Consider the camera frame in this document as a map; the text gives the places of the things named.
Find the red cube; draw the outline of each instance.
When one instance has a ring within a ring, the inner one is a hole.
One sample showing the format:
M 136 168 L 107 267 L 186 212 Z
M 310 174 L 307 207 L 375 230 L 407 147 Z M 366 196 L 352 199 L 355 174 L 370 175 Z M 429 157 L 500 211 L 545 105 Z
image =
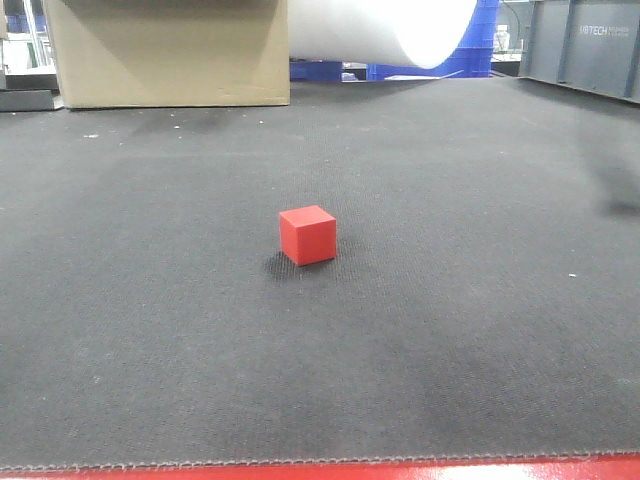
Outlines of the red cube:
M 282 251 L 299 267 L 336 256 L 336 219 L 317 205 L 280 213 Z

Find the cardboard box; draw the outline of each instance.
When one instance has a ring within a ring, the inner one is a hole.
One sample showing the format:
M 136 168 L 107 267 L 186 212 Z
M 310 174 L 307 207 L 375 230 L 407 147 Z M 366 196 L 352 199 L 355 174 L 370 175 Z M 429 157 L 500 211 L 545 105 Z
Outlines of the cardboard box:
M 45 0 L 70 108 L 289 103 L 286 0 Z

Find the white tube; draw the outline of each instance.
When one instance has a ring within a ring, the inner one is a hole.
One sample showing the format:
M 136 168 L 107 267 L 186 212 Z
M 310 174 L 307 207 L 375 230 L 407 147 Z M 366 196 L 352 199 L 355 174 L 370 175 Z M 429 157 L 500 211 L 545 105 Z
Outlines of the white tube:
M 289 0 L 289 49 L 306 60 L 433 68 L 464 35 L 476 0 Z

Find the gray carpet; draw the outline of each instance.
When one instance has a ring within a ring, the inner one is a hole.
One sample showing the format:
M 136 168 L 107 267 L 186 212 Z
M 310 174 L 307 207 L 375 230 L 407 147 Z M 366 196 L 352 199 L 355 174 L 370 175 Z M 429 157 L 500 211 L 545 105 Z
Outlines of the gray carpet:
M 639 113 L 487 79 L 0 116 L 0 465 L 639 451 Z M 316 203 L 340 255 L 296 268 Z

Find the blue plastic bin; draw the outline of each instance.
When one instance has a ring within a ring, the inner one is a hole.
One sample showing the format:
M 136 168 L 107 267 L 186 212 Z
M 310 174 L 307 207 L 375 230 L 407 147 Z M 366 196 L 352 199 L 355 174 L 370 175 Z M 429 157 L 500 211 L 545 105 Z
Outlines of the blue plastic bin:
M 296 82 L 340 82 L 342 62 L 291 62 L 289 74 Z
M 499 7 L 500 0 L 478 0 L 469 27 L 458 44 L 458 48 L 441 65 L 426 69 L 369 64 L 367 65 L 367 80 L 384 80 L 394 75 L 488 77 L 491 73 L 493 35 L 496 30 Z
M 47 30 L 47 21 L 44 15 L 36 15 L 36 29 L 38 32 Z M 29 22 L 26 15 L 7 15 L 7 30 L 10 33 L 29 33 Z

